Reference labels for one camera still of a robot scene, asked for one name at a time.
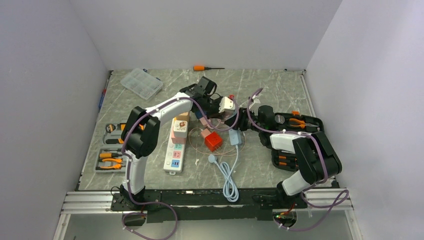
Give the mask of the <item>pink cube socket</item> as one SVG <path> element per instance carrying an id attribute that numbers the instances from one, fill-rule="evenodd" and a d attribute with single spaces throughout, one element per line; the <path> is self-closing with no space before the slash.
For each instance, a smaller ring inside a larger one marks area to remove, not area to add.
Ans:
<path id="1" fill-rule="evenodd" d="M 170 138 L 173 144 L 186 144 L 187 141 L 187 131 L 177 131 L 171 130 Z"/>

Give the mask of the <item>blue cube socket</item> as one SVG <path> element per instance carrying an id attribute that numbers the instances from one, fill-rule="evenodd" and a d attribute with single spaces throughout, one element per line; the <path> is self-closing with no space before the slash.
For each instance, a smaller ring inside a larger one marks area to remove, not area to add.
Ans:
<path id="1" fill-rule="evenodd" d="M 194 114 L 198 120 L 206 116 L 206 113 L 202 113 L 200 110 L 196 111 Z"/>

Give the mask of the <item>light blue power strip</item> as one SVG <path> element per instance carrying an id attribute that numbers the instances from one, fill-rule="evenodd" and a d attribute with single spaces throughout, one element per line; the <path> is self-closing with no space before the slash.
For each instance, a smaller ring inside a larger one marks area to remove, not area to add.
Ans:
<path id="1" fill-rule="evenodd" d="M 239 130 L 230 129 L 228 134 L 229 141 L 232 146 L 238 146 L 242 144 L 242 136 Z"/>

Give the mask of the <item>grey tool tray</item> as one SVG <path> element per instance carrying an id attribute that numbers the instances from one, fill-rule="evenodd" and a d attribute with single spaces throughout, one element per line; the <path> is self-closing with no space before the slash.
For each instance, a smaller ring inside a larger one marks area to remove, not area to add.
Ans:
<path id="1" fill-rule="evenodd" d="M 121 138 L 125 122 L 107 123 L 101 138 L 101 146 L 96 156 L 96 173 L 125 173 L 127 157 L 122 154 L 124 140 Z"/>

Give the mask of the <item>beige cube socket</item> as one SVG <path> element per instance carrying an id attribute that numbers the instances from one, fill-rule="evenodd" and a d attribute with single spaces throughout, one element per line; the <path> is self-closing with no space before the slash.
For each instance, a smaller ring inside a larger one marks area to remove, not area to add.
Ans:
<path id="1" fill-rule="evenodd" d="M 186 122 L 189 122 L 190 121 L 190 113 L 189 112 L 181 113 L 178 116 L 176 116 L 175 119 L 177 121 L 186 121 Z"/>

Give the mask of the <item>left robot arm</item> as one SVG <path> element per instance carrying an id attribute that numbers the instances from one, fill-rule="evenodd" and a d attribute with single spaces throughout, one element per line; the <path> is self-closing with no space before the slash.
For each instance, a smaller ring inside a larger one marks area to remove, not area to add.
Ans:
<path id="1" fill-rule="evenodd" d="M 145 172 L 147 159 L 156 149 L 161 127 L 180 114 L 199 112 L 205 118 L 220 118 L 221 97 L 213 99 L 217 84 L 207 77 L 180 89 L 174 96 L 155 106 L 134 107 L 125 128 L 121 152 L 127 157 L 125 179 L 119 192 L 131 210 L 145 202 Z"/>

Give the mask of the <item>black tool case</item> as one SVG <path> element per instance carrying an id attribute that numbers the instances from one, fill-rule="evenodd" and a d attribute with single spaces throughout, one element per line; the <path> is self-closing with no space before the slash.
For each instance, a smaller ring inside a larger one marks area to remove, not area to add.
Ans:
<path id="1" fill-rule="evenodd" d="M 275 121 L 279 129 L 306 133 L 324 132 L 323 122 L 319 118 L 300 114 L 298 111 L 275 113 Z M 289 172 L 295 172 L 299 168 L 296 155 L 288 150 L 272 148 L 271 163 L 274 167 Z"/>

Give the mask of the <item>clear plastic screw box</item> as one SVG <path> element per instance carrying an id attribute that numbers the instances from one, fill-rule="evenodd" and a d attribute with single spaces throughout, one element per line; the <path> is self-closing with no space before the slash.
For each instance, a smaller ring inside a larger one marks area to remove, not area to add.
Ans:
<path id="1" fill-rule="evenodd" d="M 144 100 L 156 95 L 163 87 L 163 82 L 146 69 L 135 68 L 125 75 L 120 83 L 128 90 Z"/>

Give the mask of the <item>pink charger plug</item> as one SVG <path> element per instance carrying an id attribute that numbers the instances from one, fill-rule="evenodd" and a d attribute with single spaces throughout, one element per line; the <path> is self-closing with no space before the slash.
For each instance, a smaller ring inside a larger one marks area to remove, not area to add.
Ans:
<path id="1" fill-rule="evenodd" d="M 212 132 L 209 129 L 203 129 L 200 132 L 200 135 L 202 136 L 203 139 L 205 139 L 207 136 L 209 136 Z"/>

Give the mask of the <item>red cube socket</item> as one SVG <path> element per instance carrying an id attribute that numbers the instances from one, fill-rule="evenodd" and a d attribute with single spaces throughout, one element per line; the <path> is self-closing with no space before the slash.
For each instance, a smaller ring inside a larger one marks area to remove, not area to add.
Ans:
<path id="1" fill-rule="evenodd" d="M 218 133 L 212 132 L 204 138 L 204 144 L 211 152 L 214 152 L 222 146 L 223 139 Z"/>

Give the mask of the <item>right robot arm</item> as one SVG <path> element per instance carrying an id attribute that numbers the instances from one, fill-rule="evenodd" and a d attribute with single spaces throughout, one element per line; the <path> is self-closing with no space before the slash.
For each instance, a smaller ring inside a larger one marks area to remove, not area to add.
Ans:
<path id="1" fill-rule="evenodd" d="M 273 153 L 275 165 L 293 172 L 277 184 L 275 200 L 282 208 L 289 207 L 296 195 L 342 172 L 342 163 L 319 118 L 276 113 L 271 106 L 262 105 L 256 113 L 241 107 L 224 123 L 241 132 L 256 131 L 261 144 Z"/>

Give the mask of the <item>white power strip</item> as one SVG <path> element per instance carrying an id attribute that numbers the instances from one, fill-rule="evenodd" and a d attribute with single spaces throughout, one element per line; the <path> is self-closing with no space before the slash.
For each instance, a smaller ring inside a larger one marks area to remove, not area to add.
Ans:
<path id="1" fill-rule="evenodd" d="M 168 172 L 170 175 L 181 173 L 183 170 L 183 162 L 185 155 L 186 144 L 173 144 L 171 140 L 171 130 L 173 130 L 173 124 L 176 118 L 172 119 L 170 134 L 168 137 L 167 149 L 165 154 L 165 160 L 163 164 L 163 170 Z"/>

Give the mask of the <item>white cube socket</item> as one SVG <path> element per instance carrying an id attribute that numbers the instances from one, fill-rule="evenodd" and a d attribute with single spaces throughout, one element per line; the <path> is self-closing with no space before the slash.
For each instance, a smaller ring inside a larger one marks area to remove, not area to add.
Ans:
<path id="1" fill-rule="evenodd" d="M 175 120 L 172 131 L 175 138 L 185 139 L 188 134 L 188 122 L 186 120 Z"/>

